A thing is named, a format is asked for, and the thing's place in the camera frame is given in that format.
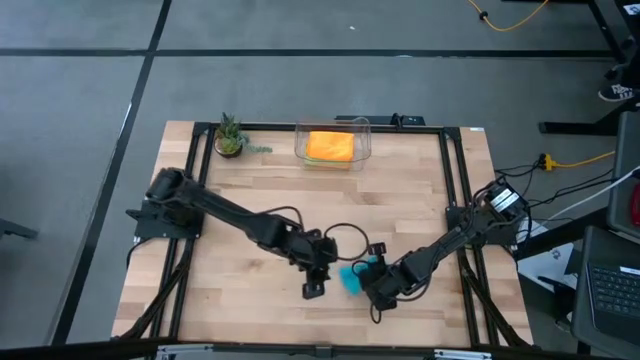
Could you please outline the clear plastic bin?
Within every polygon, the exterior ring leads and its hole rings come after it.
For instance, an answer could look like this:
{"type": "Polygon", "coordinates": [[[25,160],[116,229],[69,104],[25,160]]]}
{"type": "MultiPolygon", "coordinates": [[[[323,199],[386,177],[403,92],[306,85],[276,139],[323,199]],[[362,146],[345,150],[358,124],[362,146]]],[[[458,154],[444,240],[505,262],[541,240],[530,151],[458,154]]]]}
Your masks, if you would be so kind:
{"type": "Polygon", "coordinates": [[[313,122],[297,123],[295,126],[294,153],[299,159],[301,167],[303,168],[307,168],[303,165],[303,160],[305,157],[307,157],[305,154],[305,150],[309,138],[309,133],[312,131],[345,132],[355,135],[354,157],[353,160],[350,161],[351,168],[349,170],[336,171],[359,171],[364,167],[364,164],[372,155],[371,124],[365,117],[356,117],[351,120],[336,120],[332,124],[321,124],[313,122]]]}

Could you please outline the white paper sheet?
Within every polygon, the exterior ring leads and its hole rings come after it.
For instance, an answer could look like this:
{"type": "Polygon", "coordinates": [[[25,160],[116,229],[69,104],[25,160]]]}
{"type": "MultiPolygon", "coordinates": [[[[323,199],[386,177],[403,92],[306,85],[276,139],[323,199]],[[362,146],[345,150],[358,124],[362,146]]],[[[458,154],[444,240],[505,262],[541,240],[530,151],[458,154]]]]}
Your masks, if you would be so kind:
{"type": "Polygon", "coordinates": [[[573,249],[574,245],[568,243],[524,260],[518,260],[518,273],[550,292],[554,292],[556,282],[575,290],[578,276],[575,273],[566,274],[573,249]]]}

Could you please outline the potted succulent plant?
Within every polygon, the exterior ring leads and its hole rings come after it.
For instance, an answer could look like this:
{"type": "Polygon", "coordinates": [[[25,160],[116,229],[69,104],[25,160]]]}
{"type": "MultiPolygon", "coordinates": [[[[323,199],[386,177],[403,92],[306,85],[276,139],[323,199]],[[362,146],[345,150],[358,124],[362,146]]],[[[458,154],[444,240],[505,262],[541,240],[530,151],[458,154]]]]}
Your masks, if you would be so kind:
{"type": "Polygon", "coordinates": [[[214,149],[226,159],[239,157],[243,150],[250,153],[272,153],[269,146],[255,145],[248,133],[241,129],[241,122],[234,115],[223,112],[214,132],[214,149]]]}

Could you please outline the green microfiber towel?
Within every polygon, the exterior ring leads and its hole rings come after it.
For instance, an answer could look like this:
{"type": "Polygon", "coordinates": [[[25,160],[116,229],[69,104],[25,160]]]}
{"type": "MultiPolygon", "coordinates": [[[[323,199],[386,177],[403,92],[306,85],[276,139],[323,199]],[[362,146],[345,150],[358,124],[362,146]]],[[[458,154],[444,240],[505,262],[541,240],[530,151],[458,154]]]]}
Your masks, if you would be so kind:
{"type": "Polygon", "coordinates": [[[349,170],[351,168],[351,163],[349,161],[331,161],[311,157],[305,157],[303,165],[312,169],[349,170]]]}

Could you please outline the silver metal bracket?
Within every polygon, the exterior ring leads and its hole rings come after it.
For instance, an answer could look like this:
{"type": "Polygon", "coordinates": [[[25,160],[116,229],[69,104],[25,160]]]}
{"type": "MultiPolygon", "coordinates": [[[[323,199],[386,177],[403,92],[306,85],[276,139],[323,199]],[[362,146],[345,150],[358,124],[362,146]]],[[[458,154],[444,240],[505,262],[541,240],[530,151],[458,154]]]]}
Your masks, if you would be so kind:
{"type": "Polygon", "coordinates": [[[493,360],[492,354],[469,350],[435,349],[433,360],[493,360]]]}
{"type": "Polygon", "coordinates": [[[175,360],[178,355],[212,351],[212,344],[173,344],[157,348],[155,360],[175,360]]]}

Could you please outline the grey desk panel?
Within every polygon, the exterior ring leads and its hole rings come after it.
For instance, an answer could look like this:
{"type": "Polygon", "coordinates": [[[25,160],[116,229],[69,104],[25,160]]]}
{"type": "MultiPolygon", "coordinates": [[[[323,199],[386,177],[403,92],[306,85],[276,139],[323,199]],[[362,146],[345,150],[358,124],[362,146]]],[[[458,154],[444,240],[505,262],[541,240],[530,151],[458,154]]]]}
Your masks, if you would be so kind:
{"type": "Polygon", "coordinates": [[[610,191],[607,223],[640,243],[640,111],[621,115],[614,157],[613,176],[629,177],[610,191]]]}

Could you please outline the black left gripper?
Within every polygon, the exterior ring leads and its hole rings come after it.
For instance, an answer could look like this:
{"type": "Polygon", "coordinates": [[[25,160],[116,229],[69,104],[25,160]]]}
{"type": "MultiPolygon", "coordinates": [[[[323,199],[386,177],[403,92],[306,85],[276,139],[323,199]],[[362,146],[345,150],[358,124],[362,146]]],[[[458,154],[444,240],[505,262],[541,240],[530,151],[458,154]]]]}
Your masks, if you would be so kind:
{"type": "Polygon", "coordinates": [[[323,296],[325,281],[330,279],[330,265],[337,261],[336,241],[324,236],[318,229],[292,231],[287,235],[285,254],[291,265],[307,273],[308,279],[302,285],[302,297],[311,300],[323,296]]]}

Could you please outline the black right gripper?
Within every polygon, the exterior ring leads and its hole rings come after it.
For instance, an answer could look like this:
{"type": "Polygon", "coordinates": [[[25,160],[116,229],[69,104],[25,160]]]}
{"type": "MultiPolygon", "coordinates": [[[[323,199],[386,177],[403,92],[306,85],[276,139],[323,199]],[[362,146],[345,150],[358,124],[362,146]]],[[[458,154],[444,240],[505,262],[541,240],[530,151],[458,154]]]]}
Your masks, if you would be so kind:
{"type": "Polygon", "coordinates": [[[378,311],[392,310],[399,302],[412,302],[424,295],[428,281],[414,281],[399,266],[388,265],[385,260],[387,246],[384,242],[371,243],[367,247],[367,262],[381,263],[379,277],[363,292],[378,311]]]}

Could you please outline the turquoise microfiber towel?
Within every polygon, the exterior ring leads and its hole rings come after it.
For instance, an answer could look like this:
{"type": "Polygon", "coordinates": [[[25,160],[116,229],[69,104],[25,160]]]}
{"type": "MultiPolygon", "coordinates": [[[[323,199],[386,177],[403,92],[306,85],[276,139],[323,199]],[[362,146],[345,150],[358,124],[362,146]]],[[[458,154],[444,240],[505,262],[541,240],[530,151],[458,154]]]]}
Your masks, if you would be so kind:
{"type": "Polygon", "coordinates": [[[370,256],[366,260],[356,260],[351,265],[339,270],[340,280],[350,295],[359,295],[379,277],[381,265],[381,256],[370,256]]]}

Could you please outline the black furniture leg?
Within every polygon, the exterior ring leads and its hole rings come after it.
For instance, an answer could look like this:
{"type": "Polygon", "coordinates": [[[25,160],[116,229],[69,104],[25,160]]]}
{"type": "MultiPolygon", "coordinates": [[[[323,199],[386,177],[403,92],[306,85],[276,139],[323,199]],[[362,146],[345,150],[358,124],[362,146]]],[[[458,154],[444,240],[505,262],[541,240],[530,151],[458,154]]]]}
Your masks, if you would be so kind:
{"type": "Polygon", "coordinates": [[[15,235],[25,239],[35,239],[38,235],[38,232],[28,227],[0,218],[0,239],[2,239],[5,235],[15,235]]]}

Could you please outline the yellow-orange microfiber towel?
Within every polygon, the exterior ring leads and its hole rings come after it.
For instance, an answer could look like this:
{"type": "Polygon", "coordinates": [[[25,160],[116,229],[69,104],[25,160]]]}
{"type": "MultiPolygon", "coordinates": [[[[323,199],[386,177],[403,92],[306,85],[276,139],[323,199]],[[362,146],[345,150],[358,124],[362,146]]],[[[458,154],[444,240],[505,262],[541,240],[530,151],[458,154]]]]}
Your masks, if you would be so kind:
{"type": "Polygon", "coordinates": [[[350,162],[354,157],[355,135],[345,132],[312,131],[306,145],[307,157],[334,162],[350,162]]]}

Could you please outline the person's shoe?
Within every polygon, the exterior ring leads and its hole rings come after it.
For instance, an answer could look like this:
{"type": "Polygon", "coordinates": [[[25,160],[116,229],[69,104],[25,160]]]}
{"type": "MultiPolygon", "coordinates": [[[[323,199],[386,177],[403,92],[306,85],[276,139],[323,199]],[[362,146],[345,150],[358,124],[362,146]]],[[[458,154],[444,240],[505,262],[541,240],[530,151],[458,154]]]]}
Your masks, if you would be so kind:
{"type": "Polygon", "coordinates": [[[606,102],[627,101],[637,94],[636,89],[622,86],[619,83],[606,85],[598,91],[598,97],[606,102]]]}

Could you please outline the black desk leg frame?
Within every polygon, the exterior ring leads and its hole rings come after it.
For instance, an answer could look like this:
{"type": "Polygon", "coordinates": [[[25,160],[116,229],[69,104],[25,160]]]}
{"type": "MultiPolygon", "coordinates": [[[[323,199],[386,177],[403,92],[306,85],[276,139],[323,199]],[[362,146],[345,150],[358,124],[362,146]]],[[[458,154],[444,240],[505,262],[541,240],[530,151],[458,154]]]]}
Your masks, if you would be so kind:
{"type": "MultiPolygon", "coordinates": [[[[630,36],[621,42],[614,38],[595,0],[584,0],[584,2],[589,6],[616,60],[616,64],[605,73],[607,80],[613,80],[621,75],[630,63],[625,57],[624,50],[628,50],[632,45],[640,50],[640,0],[613,0],[616,10],[622,16],[630,33],[630,36]]],[[[626,113],[640,115],[640,95],[625,100],[594,122],[543,121],[538,123],[538,130],[542,134],[614,136],[617,134],[620,118],[624,118],[626,113]]]]}

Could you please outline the person's leg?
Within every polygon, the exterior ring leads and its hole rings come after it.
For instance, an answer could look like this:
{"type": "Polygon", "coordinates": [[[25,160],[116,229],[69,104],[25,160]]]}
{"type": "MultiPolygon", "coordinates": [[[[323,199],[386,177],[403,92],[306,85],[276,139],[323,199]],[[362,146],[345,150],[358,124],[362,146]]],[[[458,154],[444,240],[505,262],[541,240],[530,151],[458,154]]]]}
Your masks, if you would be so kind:
{"type": "Polygon", "coordinates": [[[620,84],[623,87],[640,89],[640,46],[623,71],[620,84]]]}

